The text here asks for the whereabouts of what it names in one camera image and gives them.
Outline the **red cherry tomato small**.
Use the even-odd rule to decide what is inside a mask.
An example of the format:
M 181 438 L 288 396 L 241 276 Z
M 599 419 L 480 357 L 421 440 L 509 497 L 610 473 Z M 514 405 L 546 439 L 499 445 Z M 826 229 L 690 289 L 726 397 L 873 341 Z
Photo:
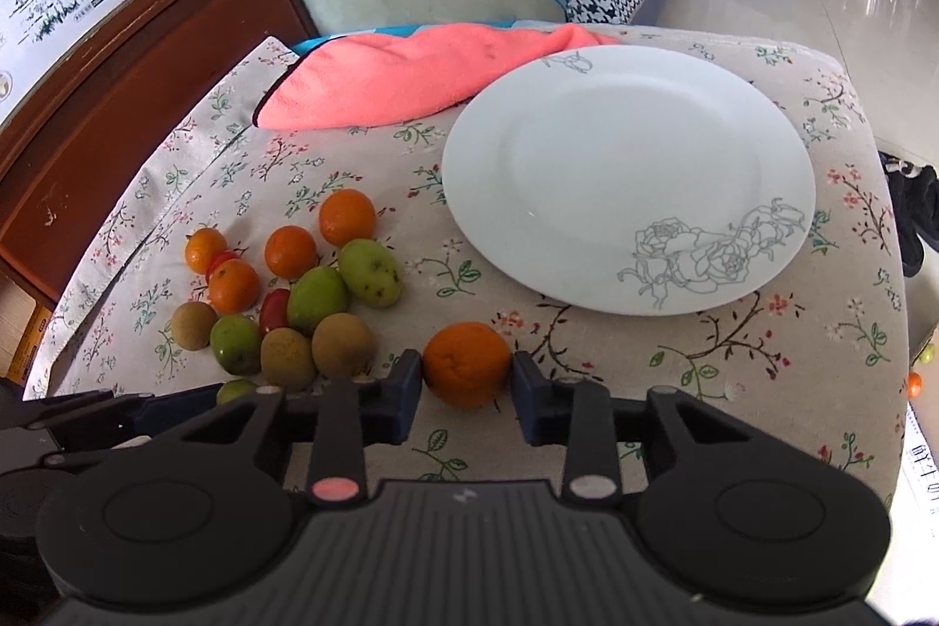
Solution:
M 223 263 L 234 259 L 239 259 L 239 254 L 235 253 L 234 249 L 223 249 L 223 251 L 220 251 L 212 259 L 212 262 L 208 264 L 207 272 L 205 272 L 205 281 L 210 281 L 215 270 L 219 269 Z

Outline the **large orange mandarin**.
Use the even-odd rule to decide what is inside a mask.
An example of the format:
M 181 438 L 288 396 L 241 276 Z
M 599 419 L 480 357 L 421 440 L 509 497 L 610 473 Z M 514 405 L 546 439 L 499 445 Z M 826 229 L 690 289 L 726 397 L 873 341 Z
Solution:
M 492 404 L 505 388 L 511 361 L 506 340 L 482 323 L 450 324 L 423 348 L 430 391 L 461 410 Z

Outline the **green jujube bottom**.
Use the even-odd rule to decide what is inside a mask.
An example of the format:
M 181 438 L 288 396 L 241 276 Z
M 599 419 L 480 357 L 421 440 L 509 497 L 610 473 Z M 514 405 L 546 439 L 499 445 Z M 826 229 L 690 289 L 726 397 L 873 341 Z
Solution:
M 217 392 L 217 405 L 225 405 L 240 399 L 242 395 L 248 395 L 256 391 L 256 384 L 246 378 L 235 378 L 235 380 L 226 381 L 221 384 Z

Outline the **brown wooden headboard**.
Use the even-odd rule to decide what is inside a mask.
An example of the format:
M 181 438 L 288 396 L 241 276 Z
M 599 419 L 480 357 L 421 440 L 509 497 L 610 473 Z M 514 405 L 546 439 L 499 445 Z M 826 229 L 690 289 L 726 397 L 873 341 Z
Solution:
M 315 32 L 302 0 L 130 0 L 2 127 L 2 270 L 43 307 L 137 170 L 259 43 Z

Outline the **floral tablecloth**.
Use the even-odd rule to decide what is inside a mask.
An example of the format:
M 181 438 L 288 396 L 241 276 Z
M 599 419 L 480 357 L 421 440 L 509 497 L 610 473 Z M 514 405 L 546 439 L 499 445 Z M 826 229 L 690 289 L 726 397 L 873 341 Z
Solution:
M 205 300 L 191 235 L 264 291 L 284 225 L 344 191 L 377 211 L 390 307 L 353 297 L 369 377 L 468 324 L 544 377 L 664 384 L 889 498 L 907 312 L 887 181 L 836 59 L 802 46 L 603 27 L 467 105 L 385 126 L 262 127 L 315 60 L 268 38 L 210 86 L 119 197 L 60 296 L 25 392 L 168 394 L 224 380 L 170 327 Z

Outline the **pink fleece cloth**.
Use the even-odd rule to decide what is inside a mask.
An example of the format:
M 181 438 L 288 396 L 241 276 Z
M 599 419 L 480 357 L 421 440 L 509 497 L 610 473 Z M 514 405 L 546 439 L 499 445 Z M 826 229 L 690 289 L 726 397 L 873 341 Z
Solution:
M 470 100 L 527 63 L 613 41 L 576 24 L 536 30 L 468 22 L 407 36 L 331 38 L 283 73 L 253 122 L 272 132 L 391 126 Z

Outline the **orange mandarin lower left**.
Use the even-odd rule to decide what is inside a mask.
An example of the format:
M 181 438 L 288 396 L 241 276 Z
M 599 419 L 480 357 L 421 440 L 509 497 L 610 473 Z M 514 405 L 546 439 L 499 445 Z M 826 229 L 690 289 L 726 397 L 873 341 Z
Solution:
M 261 296 L 261 281 L 242 259 L 228 259 L 208 275 L 208 301 L 221 314 L 243 313 Z

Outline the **spotted green jujube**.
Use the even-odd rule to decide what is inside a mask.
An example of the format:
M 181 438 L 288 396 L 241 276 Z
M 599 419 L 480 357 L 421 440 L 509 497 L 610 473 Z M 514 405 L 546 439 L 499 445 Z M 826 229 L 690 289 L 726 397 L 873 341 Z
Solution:
M 389 248 L 374 240 L 356 238 L 342 246 L 337 268 L 352 296 L 367 307 L 391 307 L 403 294 L 400 264 Z

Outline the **white floral plate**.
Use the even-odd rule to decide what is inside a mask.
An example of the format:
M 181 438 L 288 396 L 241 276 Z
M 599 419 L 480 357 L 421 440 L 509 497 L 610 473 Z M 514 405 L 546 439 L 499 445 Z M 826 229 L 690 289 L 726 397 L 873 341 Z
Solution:
M 455 119 L 441 178 L 461 235 L 500 272 L 624 316 L 767 285 L 816 202 L 809 153 L 769 97 L 649 46 L 555 54 L 490 84 Z

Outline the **orange mandarin top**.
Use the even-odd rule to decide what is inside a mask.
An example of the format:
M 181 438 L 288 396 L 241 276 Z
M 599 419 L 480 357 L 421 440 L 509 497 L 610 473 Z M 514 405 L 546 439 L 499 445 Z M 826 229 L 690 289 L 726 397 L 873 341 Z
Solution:
M 339 189 L 318 208 L 318 227 L 326 242 L 342 248 L 358 238 L 373 238 L 377 211 L 366 194 L 356 189 Z

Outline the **orange mandarin middle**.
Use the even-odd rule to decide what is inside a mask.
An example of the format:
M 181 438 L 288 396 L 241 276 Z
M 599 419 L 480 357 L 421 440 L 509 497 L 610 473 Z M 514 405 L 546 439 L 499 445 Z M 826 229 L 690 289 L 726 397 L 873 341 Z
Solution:
M 268 269 L 284 280 L 301 278 L 317 267 L 319 260 L 315 238 L 299 225 L 282 225 L 269 235 L 264 246 L 264 262 Z

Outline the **small orange mandarin left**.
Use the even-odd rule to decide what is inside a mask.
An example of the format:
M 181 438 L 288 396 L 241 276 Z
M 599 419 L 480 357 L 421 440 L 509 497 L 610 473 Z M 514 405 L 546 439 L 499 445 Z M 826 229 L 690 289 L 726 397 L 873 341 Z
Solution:
M 228 247 L 226 238 L 215 227 L 202 227 L 186 238 L 185 262 L 191 272 L 207 275 L 208 267 Z

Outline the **brown longan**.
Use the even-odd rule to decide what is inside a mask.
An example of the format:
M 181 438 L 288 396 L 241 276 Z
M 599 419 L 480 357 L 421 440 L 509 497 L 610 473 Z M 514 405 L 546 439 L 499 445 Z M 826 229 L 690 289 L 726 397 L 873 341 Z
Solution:
M 261 342 L 261 373 L 284 391 L 309 388 L 317 377 L 310 341 L 290 327 L 271 330 Z
M 373 331 L 356 314 L 326 316 L 313 332 L 313 363 L 328 378 L 366 375 L 376 348 Z
M 210 334 L 218 314 L 208 303 L 185 302 L 170 318 L 172 339 L 186 351 L 199 351 L 210 345 Z

